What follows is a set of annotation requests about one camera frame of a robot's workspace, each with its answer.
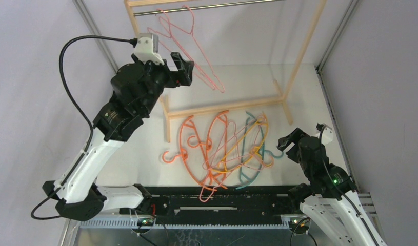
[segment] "wooden rod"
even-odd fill
[[[171,142],[171,120],[169,117],[169,100],[168,95],[166,95],[164,98],[159,97],[159,103],[162,105],[162,109],[164,111],[165,116],[165,137],[167,142]]]
[[[307,47],[310,44],[310,40],[313,37],[314,30],[316,29],[317,23],[319,22],[319,18],[321,17],[322,11],[325,7],[325,3],[327,0],[320,0],[319,5],[316,8],[316,11],[314,12],[313,19],[311,21],[311,25],[308,29],[307,36],[304,39],[303,45],[301,47],[300,53],[296,57],[295,65],[293,67],[292,72],[290,73],[289,80],[287,82],[287,88],[286,91],[283,94],[283,100],[287,99],[287,96],[289,95],[290,90],[292,90],[293,82],[295,81],[296,75],[298,74],[298,70],[300,69],[300,65],[303,61],[305,52],[307,51]]]
[[[207,106],[207,107],[196,108],[196,109],[169,112],[168,116],[170,119],[177,119],[177,118],[188,117],[190,115],[218,113],[218,112],[222,112],[226,110],[238,110],[238,109],[246,109],[246,108],[257,107],[257,106],[280,104],[281,102],[282,102],[281,98],[279,96],[276,96],[276,97],[270,97],[270,98],[264,98],[264,99],[240,101],[240,102],[234,102],[234,103],[232,102],[229,104],[221,104],[221,105]]]
[[[138,36],[140,29],[138,27],[138,23],[136,22],[136,18],[133,17],[133,10],[130,6],[132,2],[129,2],[129,0],[124,0],[124,7],[126,8],[127,15],[130,18],[130,23],[132,24],[133,32],[135,33],[135,37]]]
[[[190,2],[195,0],[137,0],[129,2],[129,7],[140,7],[140,6],[148,6],[148,5],[155,5],[155,4],[173,4],[179,2]]]
[[[274,86],[275,89],[277,90],[278,96],[280,96],[280,98],[283,96],[283,93],[281,91],[280,85],[278,84],[278,80],[274,79]]]

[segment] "gray wall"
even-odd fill
[[[89,133],[58,71],[64,43],[83,34],[71,0],[0,1],[0,245],[58,244],[64,220],[29,214],[45,198],[43,182],[62,175]],[[64,69],[93,119],[111,94],[112,69],[93,40],[70,46]],[[55,215],[54,204],[37,215]]]
[[[418,0],[361,1],[323,79],[389,245],[418,245]]]

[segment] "white table surface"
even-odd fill
[[[224,82],[226,92],[212,91],[202,81],[194,77],[190,87],[166,89],[170,98],[170,110],[189,109],[201,106],[216,105],[231,101],[257,99],[275,96],[273,78],[284,88],[293,65],[238,65],[216,66],[217,75]],[[288,105],[293,115],[293,125],[288,125],[281,105],[255,107],[247,111],[258,115],[265,112],[270,124],[266,139],[266,149],[275,154],[278,139],[292,132],[296,127],[306,133],[316,133],[316,123],[326,123],[332,127],[332,121],[313,65],[301,65],[295,84],[288,98]],[[216,114],[196,116],[194,122],[202,138],[205,138],[209,124]],[[236,121],[238,128],[245,125],[248,117],[245,110],[232,111],[229,119]],[[166,164],[161,155],[169,150],[168,157],[178,153],[178,131],[185,119],[171,122],[171,143],[165,141],[165,121],[161,105],[154,107],[149,119],[144,119],[140,126],[107,162],[97,178],[97,184],[103,186],[128,186],[140,183],[144,186],[197,186],[186,171],[181,159]],[[203,178],[205,171],[201,165],[201,154],[190,151],[188,163],[197,176]],[[346,164],[337,138],[326,146],[330,162],[346,170]],[[297,185],[308,183],[299,164],[289,160],[285,155],[276,159],[274,166],[261,171],[253,186]],[[238,174],[232,174],[226,185],[239,185]]]

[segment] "wooden rack base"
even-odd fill
[[[237,101],[231,102],[227,104],[220,104],[220,105],[213,105],[195,109],[187,109],[187,110],[179,110],[179,111],[169,111],[169,100],[168,96],[160,97],[159,102],[162,105],[162,109],[164,111],[165,116],[165,134],[166,134],[166,141],[171,142],[171,120],[178,119],[178,118],[186,118],[191,115],[203,115],[203,114],[211,114],[211,113],[219,113],[226,110],[238,110],[238,109],[247,109],[251,107],[258,107],[258,106],[267,106],[267,105],[274,105],[274,104],[281,104],[283,106],[284,114],[286,115],[287,122],[289,125],[293,124],[293,117],[292,113],[290,112],[289,106],[285,99],[283,99],[283,92],[278,84],[278,81],[274,79],[274,85],[277,90],[278,95],[268,98],[262,99],[255,99],[255,100],[247,100],[247,101]]]

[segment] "pile of hangers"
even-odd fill
[[[202,202],[207,202],[218,188],[227,189],[224,183],[233,173],[238,173],[240,182],[240,186],[236,187],[236,189],[242,189],[254,182],[261,170],[272,167],[274,158],[283,156],[283,154],[275,156],[271,151],[265,149],[265,140],[269,131],[269,122],[265,113],[255,117],[251,113],[246,112],[249,117],[245,122],[245,126],[239,130],[236,128],[235,121],[228,119],[227,113],[228,111],[221,112],[212,120],[206,139],[202,139],[198,133],[197,127],[192,120],[193,116],[188,117],[180,128],[178,140],[180,153],[171,160],[165,158],[168,151],[165,151],[162,155],[162,160],[165,163],[172,163],[177,158],[182,159],[189,175],[202,187],[199,195],[199,199]],[[211,137],[212,133],[213,135],[216,134],[212,131],[214,124],[221,124],[224,129],[218,141],[214,141]],[[252,134],[255,134],[254,141],[245,152],[246,137]],[[204,160],[203,163],[188,162],[189,152],[187,149],[189,148],[200,149]],[[270,156],[269,162],[264,161],[265,154]],[[252,160],[254,160],[254,166],[255,161],[258,162],[258,167],[253,167]],[[202,179],[195,175],[196,172],[193,170],[196,168],[199,171],[205,171],[206,174]],[[245,170],[253,170],[254,176],[249,177],[244,173]],[[203,194],[204,191],[210,192],[205,199],[203,199],[203,196],[205,196]]]

